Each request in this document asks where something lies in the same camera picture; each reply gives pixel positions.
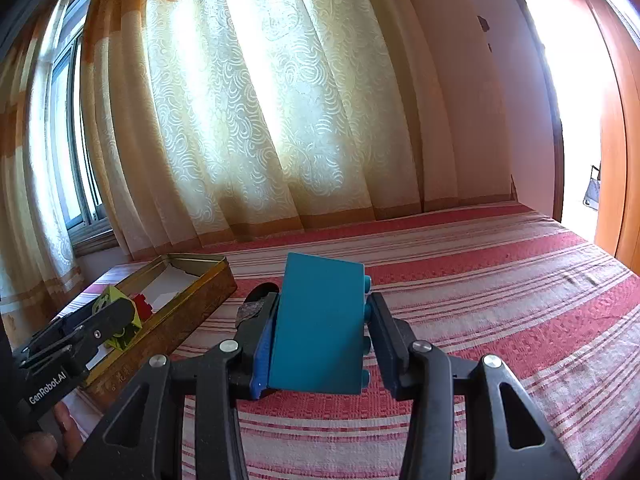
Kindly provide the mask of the person's left hand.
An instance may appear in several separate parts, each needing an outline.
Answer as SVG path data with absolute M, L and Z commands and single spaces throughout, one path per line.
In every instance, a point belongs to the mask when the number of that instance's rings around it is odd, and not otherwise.
M 52 414 L 60 433 L 59 438 L 50 432 L 37 431 L 20 442 L 22 452 L 37 471 L 39 479 L 55 479 L 52 464 L 58 453 L 62 453 L 68 462 L 72 462 L 84 445 L 75 419 L 63 401 L 55 404 Z

